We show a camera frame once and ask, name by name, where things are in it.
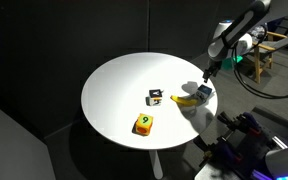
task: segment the dark wall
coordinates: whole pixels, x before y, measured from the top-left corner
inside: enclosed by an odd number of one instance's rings
[[[98,65],[143,51],[192,59],[221,18],[249,4],[233,2],[0,0],[0,105],[47,136],[78,115],[83,84]]]

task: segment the banana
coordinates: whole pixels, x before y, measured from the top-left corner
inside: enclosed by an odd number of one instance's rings
[[[197,99],[185,99],[178,96],[171,96],[171,99],[183,106],[194,106],[197,104]]]

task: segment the toy block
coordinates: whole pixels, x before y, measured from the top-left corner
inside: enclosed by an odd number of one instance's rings
[[[203,103],[206,102],[207,98],[211,95],[212,89],[205,86],[201,85],[198,89],[197,92],[194,94],[195,98],[199,98]]]
[[[149,90],[149,105],[160,106],[162,103],[162,91],[160,89]]]
[[[136,132],[142,135],[149,135],[153,124],[153,116],[140,114],[135,123]]]

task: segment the round white table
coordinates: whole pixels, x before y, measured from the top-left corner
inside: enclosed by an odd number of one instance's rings
[[[149,150],[157,179],[163,177],[157,150],[184,144],[197,137],[212,121],[217,94],[212,82],[192,63],[160,53],[135,53],[115,58],[87,79],[81,96],[89,123],[109,140],[135,149]],[[181,107],[171,95],[188,96],[206,85],[213,92],[206,103]],[[163,90],[160,106],[148,106],[149,90]],[[148,136],[132,130],[140,113],[153,116]]]

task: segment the cable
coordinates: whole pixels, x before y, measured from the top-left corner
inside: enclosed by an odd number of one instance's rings
[[[240,74],[240,71],[238,69],[238,65],[237,65],[237,62],[234,60],[235,57],[237,57],[237,50],[236,50],[236,47],[237,47],[237,43],[235,43],[233,45],[233,48],[232,48],[232,54],[231,54],[231,58],[232,58],[232,61],[233,61],[233,64],[234,64],[234,75],[235,77],[237,78],[238,82],[250,93],[252,93],[253,95],[256,95],[258,97],[261,97],[261,98],[265,98],[265,99],[284,99],[284,98],[288,98],[288,95],[285,95],[285,96],[276,96],[276,95],[271,95],[271,94],[267,94],[267,93],[264,93],[262,91],[259,91],[255,88],[253,88],[252,86],[248,85],[242,78],[241,74]]]

